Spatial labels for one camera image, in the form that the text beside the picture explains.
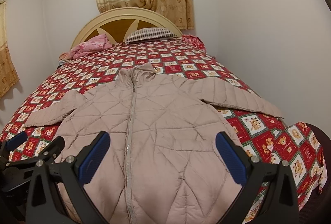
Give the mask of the striped pillow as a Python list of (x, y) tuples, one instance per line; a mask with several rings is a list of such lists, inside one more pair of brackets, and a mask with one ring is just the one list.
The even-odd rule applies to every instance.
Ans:
[(138, 41), (147, 41), (147, 40), (155, 40), (155, 39), (164, 39), (164, 38), (172, 38), (177, 37), (172, 31), (167, 28), (162, 27), (150, 27), (139, 29), (128, 35), (125, 39), (125, 43), (133, 43)]

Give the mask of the yellow side curtain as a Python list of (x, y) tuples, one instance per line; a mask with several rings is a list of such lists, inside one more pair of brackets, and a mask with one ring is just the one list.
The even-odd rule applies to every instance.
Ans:
[(13, 65), (7, 42), (6, 32), (6, 3), (1, 0), (0, 4), (0, 98), (14, 86), (20, 79)]

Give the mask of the cream arched wooden headboard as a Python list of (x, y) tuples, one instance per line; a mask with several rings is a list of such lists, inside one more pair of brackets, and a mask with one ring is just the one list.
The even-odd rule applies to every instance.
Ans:
[(167, 28), (177, 37), (182, 36), (181, 30), (164, 16), (143, 8), (125, 7), (104, 12), (92, 19), (81, 29), (71, 46), (101, 34), (106, 34), (109, 42), (116, 44), (125, 41), (133, 32), (149, 27)]

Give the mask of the beige quilted puffer jacket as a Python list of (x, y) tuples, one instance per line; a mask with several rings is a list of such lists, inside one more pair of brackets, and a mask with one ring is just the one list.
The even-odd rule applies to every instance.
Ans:
[(280, 110), (216, 77), (157, 74), (146, 63), (115, 81), (30, 114), (25, 127), (59, 123), (58, 157), (76, 155), (101, 131), (110, 149), (85, 190), (109, 223), (216, 223), (240, 191), (215, 146), (219, 132), (240, 144), (217, 107), (273, 117)]

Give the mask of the pink folded blanket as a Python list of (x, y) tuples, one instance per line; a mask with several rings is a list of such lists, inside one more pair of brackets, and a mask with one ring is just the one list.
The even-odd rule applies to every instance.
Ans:
[(95, 36), (88, 41), (74, 46), (69, 52), (62, 53), (59, 60), (75, 60), (112, 47), (106, 34)]

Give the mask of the red floral crumpled cloth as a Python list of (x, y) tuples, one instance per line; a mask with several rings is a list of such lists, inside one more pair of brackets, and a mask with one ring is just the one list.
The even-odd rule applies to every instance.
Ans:
[(204, 53), (206, 52), (206, 47), (199, 37), (194, 35), (182, 35), (180, 39), (194, 48), (201, 50)]

